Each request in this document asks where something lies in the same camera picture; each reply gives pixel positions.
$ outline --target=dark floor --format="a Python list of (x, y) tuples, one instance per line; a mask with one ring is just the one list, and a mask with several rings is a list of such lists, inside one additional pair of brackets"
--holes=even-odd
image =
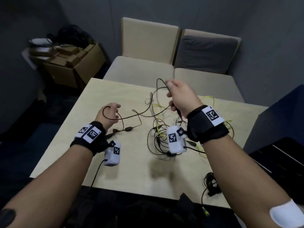
[[(104, 65), (96, 78), (102, 79), (109, 66)], [(2, 208), (32, 179), (29, 178), (36, 164), (43, 156), (48, 145), (59, 130), (79, 97), (79, 92), (64, 86), (53, 85), (45, 90), (47, 103), (34, 102), (32, 106), (14, 124), (12, 129), (0, 136), (4, 141), (0, 145), (0, 207)], [(27, 128), (22, 135), (16, 135), (20, 128)], [(82, 187), (78, 200), (82, 198), (87, 188)], [(93, 189), (92, 195), (98, 193), (116, 195), (119, 204), (129, 205), (138, 200), (149, 200), (164, 206), (175, 206), (176, 200), (162, 199), (124, 192)], [(211, 216), (207, 218), (202, 213), (204, 227), (240, 227), (232, 210), (205, 206)]]

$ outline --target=table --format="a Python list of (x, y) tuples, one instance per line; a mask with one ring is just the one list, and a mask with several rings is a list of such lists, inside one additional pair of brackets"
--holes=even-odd
[[(91, 78), (30, 177), (37, 177), (62, 156), (78, 130), (84, 124), (93, 121), (103, 105), (110, 102), (120, 103), (119, 113), (122, 117), (127, 117), (134, 114), (132, 109), (143, 112), (147, 108), (145, 100), (154, 90), (155, 88)], [(167, 106), (170, 99), (166, 97), (166, 93), (167, 90), (160, 89), (157, 96), (154, 96), (154, 102), (157, 97), (159, 104)], [(205, 98), (204, 103), (212, 105), (212, 99)], [(264, 106), (222, 99), (215, 99), (214, 108), (226, 120), (232, 120), (234, 140), (241, 147), (244, 146), (257, 116), (267, 109)], [(151, 112), (147, 111), (145, 115), (151, 115)], [(160, 118), (171, 126), (174, 125), (177, 113), (168, 110)], [(120, 163), (114, 167), (102, 165), (93, 186), (168, 199), (179, 199), (180, 195), (185, 193), (193, 202), (200, 203), (205, 188), (202, 180), (208, 172), (212, 171), (207, 158), (188, 149), (176, 158), (162, 160), (163, 156), (154, 155), (147, 148), (147, 135), (152, 128), (154, 118), (141, 117), (141, 120), (141, 126), (130, 132), (120, 132), (111, 138), (118, 140), (122, 145)], [(140, 124), (138, 117), (125, 119), (124, 123), (125, 127)], [(122, 122), (119, 121), (112, 128), (122, 129)], [(153, 142), (154, 137), (150, 134), (149, 144), (154, 150)], [(91, 185), (103, 156), (104, 152), (98, 153), (93, 158), (83, 185)], [(213, 197), (205, 194), (203, 202), (229, 208), (223, 194)]]

